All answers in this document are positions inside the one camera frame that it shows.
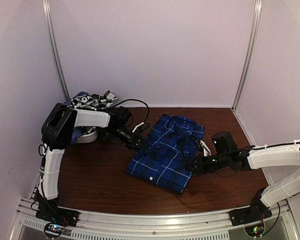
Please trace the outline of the blue plaid long sleeve shirt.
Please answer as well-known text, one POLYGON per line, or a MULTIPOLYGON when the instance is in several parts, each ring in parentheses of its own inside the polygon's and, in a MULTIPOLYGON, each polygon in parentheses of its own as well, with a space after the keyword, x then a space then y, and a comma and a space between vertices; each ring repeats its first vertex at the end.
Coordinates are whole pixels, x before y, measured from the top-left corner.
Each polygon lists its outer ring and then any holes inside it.
POLYGON ((204 134, 205 127, 190 118, 163 114, 145 138, 149 150, 137 151, 125 173, 183 194, 193 176, 195 140, 202 140, 204 134))

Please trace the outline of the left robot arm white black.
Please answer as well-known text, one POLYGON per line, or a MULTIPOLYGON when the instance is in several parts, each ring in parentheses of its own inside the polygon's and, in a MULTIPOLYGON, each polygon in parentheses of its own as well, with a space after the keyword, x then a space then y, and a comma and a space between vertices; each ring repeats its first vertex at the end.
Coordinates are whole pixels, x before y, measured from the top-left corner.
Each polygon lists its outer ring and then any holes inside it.
POLYGON ((128 129, 125 124, 131 117, 131 112, 123 106, 98 110, 75 108, 63 103, 54 106, 41 128, 42 144, 38 148, 41 156, 40 184, 34 200, 39 204, 39 212, 51 222, 62 218, 62 211, 58 207, 60 165, 76 127, 95 127, 105 135, 118 138, 128 149, 149 150, 149 145, 142 137, 149 123, 143 120, 133 129, 128 129))

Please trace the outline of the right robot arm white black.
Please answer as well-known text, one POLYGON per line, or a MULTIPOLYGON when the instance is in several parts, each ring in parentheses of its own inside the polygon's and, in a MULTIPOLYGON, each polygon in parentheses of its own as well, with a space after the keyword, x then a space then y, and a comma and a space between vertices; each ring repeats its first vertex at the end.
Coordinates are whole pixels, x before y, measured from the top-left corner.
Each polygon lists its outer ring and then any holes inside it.
POLYGON ((298 170, 280 182, 260 190, 246 210, 249 220, 258 220, 271 206, 300 193, 300 139, 273 145, 238 148, 228 131, 211 138, 216 154, 201 153, 187 167, 195 174, 215 173, 222 168, 252 171, 266 167, 298 166, 298 170))

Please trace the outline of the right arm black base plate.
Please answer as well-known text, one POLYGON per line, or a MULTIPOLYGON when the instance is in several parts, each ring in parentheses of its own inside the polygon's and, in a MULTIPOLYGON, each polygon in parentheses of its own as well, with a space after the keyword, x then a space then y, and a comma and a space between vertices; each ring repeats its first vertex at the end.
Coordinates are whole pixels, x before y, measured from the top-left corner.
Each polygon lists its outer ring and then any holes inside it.
POLYGON ((272 212, 269 208, 263 208, 256 205, 233 209, 229 212, 229 218, 233 226, 262 221, 264 218, 269 218, 271 216, 272 212))

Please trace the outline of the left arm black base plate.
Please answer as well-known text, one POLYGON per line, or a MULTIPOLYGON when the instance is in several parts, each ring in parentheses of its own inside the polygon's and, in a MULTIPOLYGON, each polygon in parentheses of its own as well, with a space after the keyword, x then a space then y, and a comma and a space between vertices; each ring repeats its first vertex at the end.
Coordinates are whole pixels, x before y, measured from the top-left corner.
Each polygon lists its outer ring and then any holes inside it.
POLYGON ((47 222, 56 223, 64 227, 76 227, 79 212, 75 210, 57 208, 57 213, 46 213, 43 209, 36 212, 35 217, 47 222))

